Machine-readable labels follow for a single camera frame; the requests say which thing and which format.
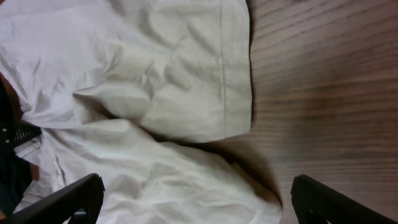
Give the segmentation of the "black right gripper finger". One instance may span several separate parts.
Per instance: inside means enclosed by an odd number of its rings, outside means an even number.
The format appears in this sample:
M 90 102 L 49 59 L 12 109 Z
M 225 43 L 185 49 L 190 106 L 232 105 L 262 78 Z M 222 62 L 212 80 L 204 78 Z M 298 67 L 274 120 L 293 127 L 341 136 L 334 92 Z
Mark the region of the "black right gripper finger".
M 307 175 L 294 178 L 290 194 L 300 224 L 397 224 Z

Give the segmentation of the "beige cotton shorts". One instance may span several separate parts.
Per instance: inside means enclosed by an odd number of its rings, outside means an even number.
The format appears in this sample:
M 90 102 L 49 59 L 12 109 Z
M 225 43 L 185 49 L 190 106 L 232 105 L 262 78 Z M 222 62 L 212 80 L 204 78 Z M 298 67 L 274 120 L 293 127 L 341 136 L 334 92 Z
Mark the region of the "beige cotton shorts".
M 99 223 L 278 223 L 276 196 L 195 143 L 248 133 L 245 1 L 1 4 L 1 73 L 40 168 L 17 210 L 90 173 Z

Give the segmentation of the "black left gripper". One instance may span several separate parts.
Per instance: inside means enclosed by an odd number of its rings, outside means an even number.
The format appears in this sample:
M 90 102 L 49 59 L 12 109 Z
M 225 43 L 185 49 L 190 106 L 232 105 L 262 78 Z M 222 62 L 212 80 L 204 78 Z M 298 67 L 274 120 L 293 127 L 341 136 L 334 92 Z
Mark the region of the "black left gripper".
M 14 121 L 9 97 L 1 85 L 1 211 L 12 214 L 1 224 L 95 224 L 105 192 L 102 178 L 95 173 L 13 214 L 32 182 L 30 163 L 18 157 L 14 148 L 40 134 L 40 128 Z

